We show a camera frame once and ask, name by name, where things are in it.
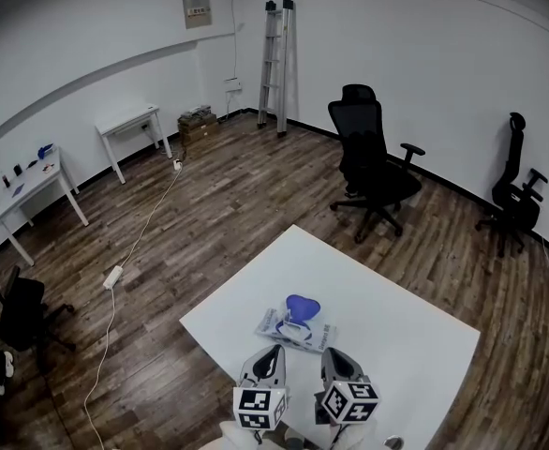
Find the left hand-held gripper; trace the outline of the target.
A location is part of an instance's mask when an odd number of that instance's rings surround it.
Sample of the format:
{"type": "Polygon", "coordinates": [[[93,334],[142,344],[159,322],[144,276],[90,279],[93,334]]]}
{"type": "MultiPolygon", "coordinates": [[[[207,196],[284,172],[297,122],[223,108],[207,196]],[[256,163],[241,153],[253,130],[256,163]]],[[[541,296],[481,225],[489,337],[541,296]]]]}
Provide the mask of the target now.
{"type": "Polygon", "coordinates": [[[280,344],[264,348],[244,362],[240,385],[262,386],[233,388],[233,414],[241,428],[276,429],[289,406],[286,375],[286,353],[280,344]]]}

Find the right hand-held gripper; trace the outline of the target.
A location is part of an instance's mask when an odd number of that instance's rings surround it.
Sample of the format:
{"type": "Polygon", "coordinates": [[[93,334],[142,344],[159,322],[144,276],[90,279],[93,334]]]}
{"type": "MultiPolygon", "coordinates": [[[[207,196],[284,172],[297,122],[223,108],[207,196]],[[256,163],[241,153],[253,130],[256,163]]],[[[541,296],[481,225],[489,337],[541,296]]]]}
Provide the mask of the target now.
{"type": "Polygon", "coordinates": [[[315,394],[317,425],[366,423],[380,402],[380,392],[362,367],[333,347],[321,356],[323,391],[315,394]]]}

